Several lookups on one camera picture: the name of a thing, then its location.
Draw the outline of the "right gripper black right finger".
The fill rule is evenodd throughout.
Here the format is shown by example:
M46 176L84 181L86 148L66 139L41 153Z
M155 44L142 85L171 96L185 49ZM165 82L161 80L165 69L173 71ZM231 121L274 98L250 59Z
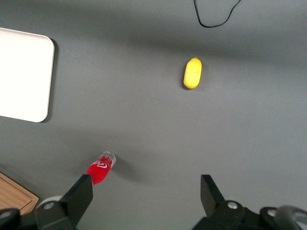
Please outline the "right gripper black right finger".
M193 227L195 230L239 229L245 209L236 201L225 200L208 174L201 176L200 198L206 216Z

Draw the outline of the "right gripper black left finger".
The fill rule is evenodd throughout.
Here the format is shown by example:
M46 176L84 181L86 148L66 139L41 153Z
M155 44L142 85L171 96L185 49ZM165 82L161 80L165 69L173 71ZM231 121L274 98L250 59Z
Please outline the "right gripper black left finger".
M75 230L93 199L90 175L82 175L63 196L44 200L35 210L39 230Z

